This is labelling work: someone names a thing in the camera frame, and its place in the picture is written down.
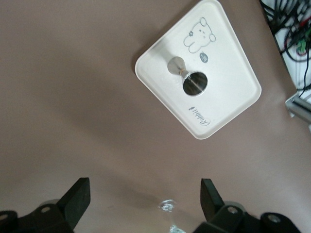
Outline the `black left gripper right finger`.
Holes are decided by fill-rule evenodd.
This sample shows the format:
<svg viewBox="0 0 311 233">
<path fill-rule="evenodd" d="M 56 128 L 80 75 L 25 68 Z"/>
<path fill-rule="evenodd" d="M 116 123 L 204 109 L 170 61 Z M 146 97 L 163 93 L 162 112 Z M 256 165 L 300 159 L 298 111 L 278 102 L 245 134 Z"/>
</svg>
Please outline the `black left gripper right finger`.
<svg viewBox="0 0 311 233">
<path fill-rule="evenodd" d="M 235 204 L 225 204 L 211 179 L 201 179 L 200 203 L 206 221 L 197 233 L 259 232 L 259 220 Z"/>
</svg>

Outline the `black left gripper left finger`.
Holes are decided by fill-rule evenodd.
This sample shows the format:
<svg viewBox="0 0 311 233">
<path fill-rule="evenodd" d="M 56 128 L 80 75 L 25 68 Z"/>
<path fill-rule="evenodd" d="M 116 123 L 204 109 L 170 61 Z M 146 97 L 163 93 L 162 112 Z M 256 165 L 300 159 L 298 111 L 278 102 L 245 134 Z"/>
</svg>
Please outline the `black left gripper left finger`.
<svg viewBox="0 0 311 233">
<path fill-rule="evenodd" d="M 79 178 L 57 203 L 35 210 L 36 228 L 39 233 L 72 233 L 89 204 L 89 178 Z"/>
</svg>

